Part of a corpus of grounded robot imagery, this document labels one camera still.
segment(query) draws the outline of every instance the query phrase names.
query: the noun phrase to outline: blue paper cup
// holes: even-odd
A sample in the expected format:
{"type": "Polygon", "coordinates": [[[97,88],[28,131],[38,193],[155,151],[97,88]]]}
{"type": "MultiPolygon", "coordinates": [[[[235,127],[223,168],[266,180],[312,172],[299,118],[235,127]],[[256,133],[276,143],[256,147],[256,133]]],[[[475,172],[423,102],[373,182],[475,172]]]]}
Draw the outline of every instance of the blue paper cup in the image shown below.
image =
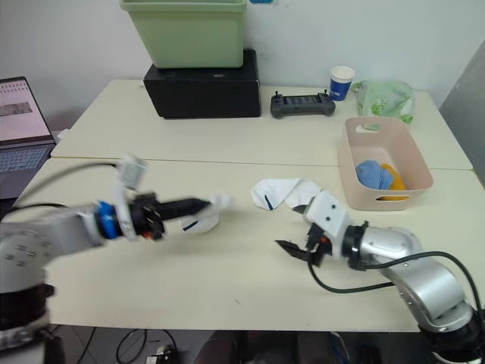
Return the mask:
{"type": "Polygon", "coordinates": [[[350,67],[336,66],[330,71],[330,98],[333,101],[343,101],[347,97],[350,83],[355,71],[350,67]]]}

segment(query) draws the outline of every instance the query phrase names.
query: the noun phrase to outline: orange part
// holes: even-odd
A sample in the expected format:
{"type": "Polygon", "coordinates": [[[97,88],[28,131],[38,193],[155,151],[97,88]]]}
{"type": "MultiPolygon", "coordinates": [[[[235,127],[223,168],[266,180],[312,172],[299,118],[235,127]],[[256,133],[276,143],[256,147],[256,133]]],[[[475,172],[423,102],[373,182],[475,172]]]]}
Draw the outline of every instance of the orange part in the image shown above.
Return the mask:
{"type": "MultiPolygon", "coordinates": [[[[382,168],[387,169],[394,177],[394,182],[391,184],[390,190],[391,191],[406,191],[406,185],[404,185],[404,182],[402,181],[401,176],[399,173],[396,172],[396,170],[391,167],[390,165],[384,163],[380,165],[382,168]]],[[[382,197],[383,200],[385,201],[401,201],[404,199],[407,199],[408,197],[393,197],[393,196],[385,196],[382,197]]]]}

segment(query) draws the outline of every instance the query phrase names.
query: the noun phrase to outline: black box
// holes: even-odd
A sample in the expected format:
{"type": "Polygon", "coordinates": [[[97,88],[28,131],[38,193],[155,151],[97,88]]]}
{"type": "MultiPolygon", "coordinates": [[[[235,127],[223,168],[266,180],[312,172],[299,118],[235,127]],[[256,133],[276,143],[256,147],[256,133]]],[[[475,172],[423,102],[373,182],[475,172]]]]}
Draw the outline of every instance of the black box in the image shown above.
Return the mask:
{"type": "Polygon", "coordinates": [[[241,68],[159,69],[143,79],[157,114],[175,118],[261,116],[256,52],[245,49],[241,68]]]}

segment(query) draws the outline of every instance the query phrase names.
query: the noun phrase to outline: remote controller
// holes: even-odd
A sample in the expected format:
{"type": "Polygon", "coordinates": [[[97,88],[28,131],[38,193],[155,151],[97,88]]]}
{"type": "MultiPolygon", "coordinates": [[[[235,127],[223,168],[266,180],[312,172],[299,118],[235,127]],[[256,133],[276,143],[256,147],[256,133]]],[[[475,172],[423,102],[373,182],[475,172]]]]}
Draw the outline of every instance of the remote controller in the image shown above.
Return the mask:
{"type": "Polygon", "coordinates": [[[271,97],[271,114],[276,119],[286,115],[323,114],[332,115],[335,102],[325,90],[324,93],[309,96],[283,96],[278,91],[271,97]]]}

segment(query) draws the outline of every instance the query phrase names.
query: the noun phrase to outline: pink plastic basket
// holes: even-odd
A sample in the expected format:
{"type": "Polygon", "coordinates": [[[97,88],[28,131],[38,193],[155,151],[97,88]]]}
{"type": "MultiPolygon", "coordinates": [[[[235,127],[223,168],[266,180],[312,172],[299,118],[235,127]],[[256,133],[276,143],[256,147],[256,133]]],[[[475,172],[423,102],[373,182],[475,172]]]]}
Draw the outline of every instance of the pink plastic basket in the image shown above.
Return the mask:
{"type": "Polygon", "coordinates": [[[357,210],[407,209],[433,185],[430,170],[408,128],[396,118],[348,119],[343,128],[338,157],[347,202],[357,210]],[[366,130],[363,128],[365,124],[377,125],[380,129],[366,130]],[[358,181],[355,167],[368,159],[393,166],[401,175],[407,190],[374,190],[362,185],[358,181]],[[385,196],[400,196],[405,199],[382,200],[385,196]]]}

